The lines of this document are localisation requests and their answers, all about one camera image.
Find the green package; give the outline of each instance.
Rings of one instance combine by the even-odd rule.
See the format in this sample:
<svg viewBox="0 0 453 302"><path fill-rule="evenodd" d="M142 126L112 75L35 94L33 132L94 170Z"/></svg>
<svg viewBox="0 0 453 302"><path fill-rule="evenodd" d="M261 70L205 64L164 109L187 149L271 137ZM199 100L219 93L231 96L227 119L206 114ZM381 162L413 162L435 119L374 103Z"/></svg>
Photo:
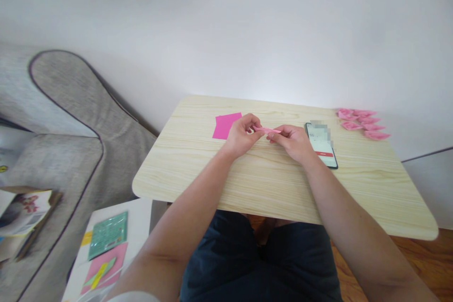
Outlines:
<svg viewBox="0 0 453 302"><path fill-rule="evenodd" d="M127 241L127 211L105 221L93 228L88 260L113 249Z"/></svg>

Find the white wall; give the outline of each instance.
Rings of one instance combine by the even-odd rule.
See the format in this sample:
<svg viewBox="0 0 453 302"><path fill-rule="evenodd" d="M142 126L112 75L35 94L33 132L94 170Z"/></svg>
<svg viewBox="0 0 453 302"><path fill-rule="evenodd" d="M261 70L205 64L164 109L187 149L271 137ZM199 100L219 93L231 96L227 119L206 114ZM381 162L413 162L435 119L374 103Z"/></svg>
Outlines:
<svg viewBox="0 0 453 302"><path fill-rule="evenodd" d="M82 54L157 131L186 94L374 109L451 146L452 0L0 0L0 40Z"/></svg>

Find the person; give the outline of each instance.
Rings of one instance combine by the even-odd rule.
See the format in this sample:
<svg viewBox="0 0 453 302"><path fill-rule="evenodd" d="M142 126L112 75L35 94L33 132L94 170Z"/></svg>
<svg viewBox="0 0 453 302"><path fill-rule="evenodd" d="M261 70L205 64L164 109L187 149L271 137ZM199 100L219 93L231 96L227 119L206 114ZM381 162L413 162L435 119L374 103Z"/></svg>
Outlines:
<svg viewBox="0 0 453 302"><path fill-rule="evenodd" d="M263 135L247 114L162 216L106 301L341 301L331 238L370 301L437 301L390 237L319 159L301 127L276 127L324 226L276 221L259 253L248 219L217 210L228 172Z"/></svg>

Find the wooden floor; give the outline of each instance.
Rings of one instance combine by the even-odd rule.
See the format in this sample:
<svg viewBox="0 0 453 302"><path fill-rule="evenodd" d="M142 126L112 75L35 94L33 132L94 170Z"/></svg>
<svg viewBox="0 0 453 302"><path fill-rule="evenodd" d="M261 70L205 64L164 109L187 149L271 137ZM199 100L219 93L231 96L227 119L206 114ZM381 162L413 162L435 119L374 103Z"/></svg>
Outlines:
<svg viewBox="0 0 453 302"><path fill-rule="evenodd" d="M254 229L263 219L249 215ZM453 302L453 230L440 229L439 237L432 242L393 236L392 239L434 294L441 301ZM367 301L338 249L332 245L332 250L343 300Z"/></svg>

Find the dark shorts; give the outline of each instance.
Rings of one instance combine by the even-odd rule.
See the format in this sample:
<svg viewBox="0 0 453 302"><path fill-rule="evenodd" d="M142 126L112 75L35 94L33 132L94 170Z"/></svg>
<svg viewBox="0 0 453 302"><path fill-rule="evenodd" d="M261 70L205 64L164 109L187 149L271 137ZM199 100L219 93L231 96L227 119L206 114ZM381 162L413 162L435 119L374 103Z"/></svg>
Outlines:
<svg viewBox="0 0 453 302"><path fill-rule="evenodd" d="M246 217L217 210L183 277L187 301L341 301L323 226L275 228L262 253Z"/></svg>

